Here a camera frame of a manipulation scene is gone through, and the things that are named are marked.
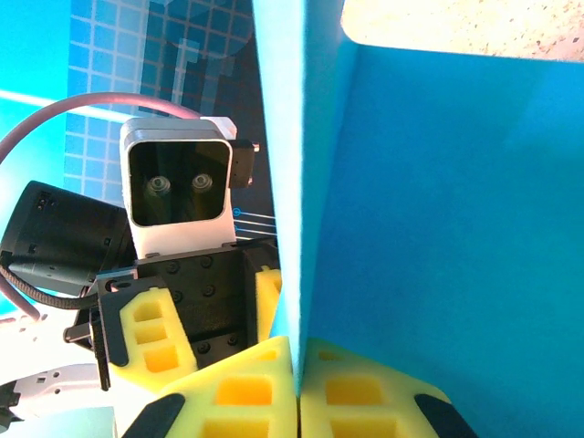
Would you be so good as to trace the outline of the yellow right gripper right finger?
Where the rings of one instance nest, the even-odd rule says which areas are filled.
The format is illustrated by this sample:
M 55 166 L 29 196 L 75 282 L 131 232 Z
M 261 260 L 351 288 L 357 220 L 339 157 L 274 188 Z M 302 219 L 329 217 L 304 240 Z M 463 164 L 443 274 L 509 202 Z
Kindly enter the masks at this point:
M 476 437 L 438 388 L 322 339 L 309 339 L 302 437 Z

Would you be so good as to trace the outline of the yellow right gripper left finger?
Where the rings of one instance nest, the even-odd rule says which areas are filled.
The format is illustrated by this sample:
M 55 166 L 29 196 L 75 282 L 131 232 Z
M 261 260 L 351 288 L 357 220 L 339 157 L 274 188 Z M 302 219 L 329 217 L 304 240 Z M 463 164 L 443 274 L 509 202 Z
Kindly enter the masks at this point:
M 273 337 L 164 387 L 125 437 L 296 437 L 288 338 Z

